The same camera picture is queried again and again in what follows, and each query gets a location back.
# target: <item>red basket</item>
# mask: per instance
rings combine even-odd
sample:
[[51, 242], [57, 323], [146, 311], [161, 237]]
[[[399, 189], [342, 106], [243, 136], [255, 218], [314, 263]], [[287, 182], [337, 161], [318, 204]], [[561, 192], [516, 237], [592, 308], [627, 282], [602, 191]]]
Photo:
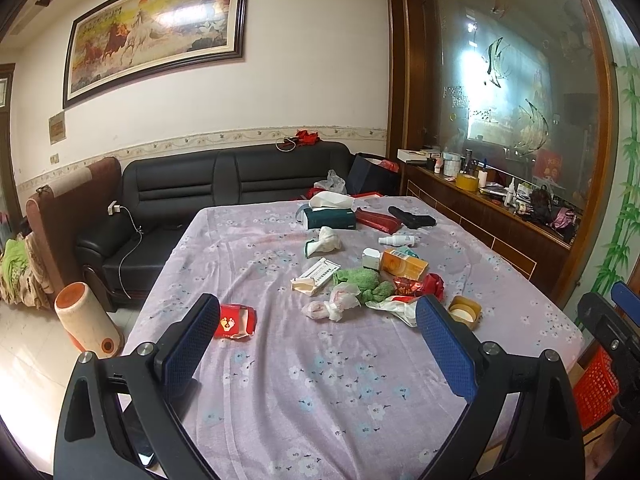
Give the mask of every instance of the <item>red basket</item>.
[[611, 357], [601, 347], [574, 386], [575, 403], [582, 429], [586, 430], [606, 416], [618, 394], [618, 380], [611, 371]]

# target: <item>white cable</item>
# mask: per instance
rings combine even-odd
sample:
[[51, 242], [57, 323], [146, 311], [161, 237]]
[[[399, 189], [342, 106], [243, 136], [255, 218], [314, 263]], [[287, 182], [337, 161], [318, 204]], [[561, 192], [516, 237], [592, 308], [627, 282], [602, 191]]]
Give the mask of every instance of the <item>white cable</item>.
[[122, 277], [120, 275], [120, 268], [122, 267], [122, 263], [124, 262], [125, 258], [127, 256], [129, 256], [133, 251], [135, 251], [138, 246], [140, 245], [140, 242], [142, 241], [142, 226], [140, 227], [136, 227], [135, 222], [133, 221], [133, 216], [131, 216], [131, 211], [129, 211], [129, 209], [127, 209], [126, 207], [124, 207], [123, 205], [120, 206], [120, 209], [124, 209], [124, 211], [126, 211], [129, 214], [129, 218], [131, 218], [131, 224], [133, 225], [133, 228], [136, 230], [136, 232], [140, 235], [140, 239], [138, 240], [138, 243], [134, 245], [133, 249], [130, 250], [127, 254], [125, 254], [121, 261], [120, 261], [120, 265], [118, 266], [118, 279], [120, 280], [120, 286], [122, 287], [122, 290], [124, 291], [125, 295], [127, 296], [127, 298], [131, 299], [131, 296], [129, 295], [129, 293], [127, 292], [127, 289], [124, 288], [124, 285], [122, 284]]
[[282, 138], [282, 145], [286, 146], [288, 142], [290, 142], [291, 144], [293, 144], [292, 148], [290, 150], [283, 150], [280, 146], [278, 146], [278, 143], [276, 142], [276, 148], [280, 151], [280, 152], [292, 152], [293, 150], [296, 149], [297, 143], [296, 141], [298, 140], [297, 137], [283, 137]]

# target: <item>blue gripper pad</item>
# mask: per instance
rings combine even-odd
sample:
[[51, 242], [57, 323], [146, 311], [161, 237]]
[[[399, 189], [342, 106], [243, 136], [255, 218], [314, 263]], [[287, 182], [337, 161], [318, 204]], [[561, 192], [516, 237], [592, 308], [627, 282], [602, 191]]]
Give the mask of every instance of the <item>blue gripper pad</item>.
[[456, 332], [460, 332], [459, 328], [462, 327], [479, 345], [478, 340], [463, 323], [453, 321], [444, 307], [431, 295], [418, 300], [415, 320], [451, 391], [459, 397], [464, 397], [470, 404], [478, 390], [476, 367], [458, 340]]
[[184, 393], [220, 322], [220, 303], [202, 294], [183, 320], [172, 323], [158, 340], [154, 372], [167, 400]]
[[624, 282], [616, 282], [611, 287], [613, 303], [624, 310], [631, 321], [640, 326], [640, 298]]

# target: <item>white tile floor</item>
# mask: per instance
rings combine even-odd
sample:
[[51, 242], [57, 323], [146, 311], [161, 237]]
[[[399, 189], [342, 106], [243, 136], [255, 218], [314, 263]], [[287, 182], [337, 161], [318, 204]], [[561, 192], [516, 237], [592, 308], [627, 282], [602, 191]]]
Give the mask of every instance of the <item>white tile floor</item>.
[[[121, 308], [110, 316], [126, 338], [138, 314]], [[33, 465], [50, 474], [60, 407], [78, 354], [55, 312], [0, 301], [0, 415]]]

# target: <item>white stool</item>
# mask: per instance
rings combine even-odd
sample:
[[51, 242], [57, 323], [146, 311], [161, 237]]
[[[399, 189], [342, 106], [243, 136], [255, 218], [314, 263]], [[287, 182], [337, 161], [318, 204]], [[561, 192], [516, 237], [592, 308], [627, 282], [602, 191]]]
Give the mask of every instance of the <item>white stool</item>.
[[99, 358], [105, 358], [122, 350], [124, 336], [86, 283], [75, 282], [63, 288], [56, 298], [55, 308], [62, 326], [79, 351], [91, 350]]

